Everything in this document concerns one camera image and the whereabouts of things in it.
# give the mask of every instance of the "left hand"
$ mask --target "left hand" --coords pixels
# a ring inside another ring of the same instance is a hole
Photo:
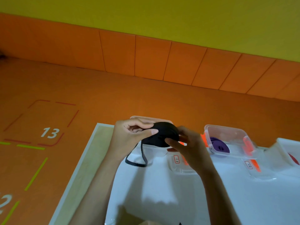
[[[117,121],[110,140],[107,156],[121,162],[141,140],[158,133],[153,127],[156,121],[146,118],[132,118]]]

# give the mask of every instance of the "hand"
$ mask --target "hand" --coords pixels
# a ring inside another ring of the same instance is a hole
[[[179,151],[196,172],[214,167],[200,134],[184,126],[179,126],[178,130],[180,134],[179,141],[187,143],[187,145],[184,146],[175,140],[166,138],[165,142],[172,147],[168,151]]]
[[[132,118],[117,121],[110,140],[107,156],[121,162],[141,140],[158,133],[153,127],[156,121],[146,118]]]

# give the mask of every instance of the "orange floor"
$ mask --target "orange floor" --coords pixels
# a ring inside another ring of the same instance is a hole
[[[12,195],[0,223],[19,202],[6,224],[48,224],[97,122],[140,115],[200,133],[242,128],[259,146],[300,141],[299,102],[14,58],[0,61],[0,77],[0,198]]]

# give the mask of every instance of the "number 13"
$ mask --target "number 13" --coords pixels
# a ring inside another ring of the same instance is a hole
[[[46,135],[46,133],[49,131],[49,128],[44,128],[45,132],[41,135],[41,137],[44,137]],[[53,129],[54,132],[52,132],[51,134],[53,134],[53,136],[47,136],[47,138],[54,138],[57,136],[57,133],[59,132],[59,129]]]

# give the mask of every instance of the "yellow wall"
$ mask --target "yellow wall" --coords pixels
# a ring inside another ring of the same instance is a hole
[[[0,12],[300,62],[300,0],[0,0]]]

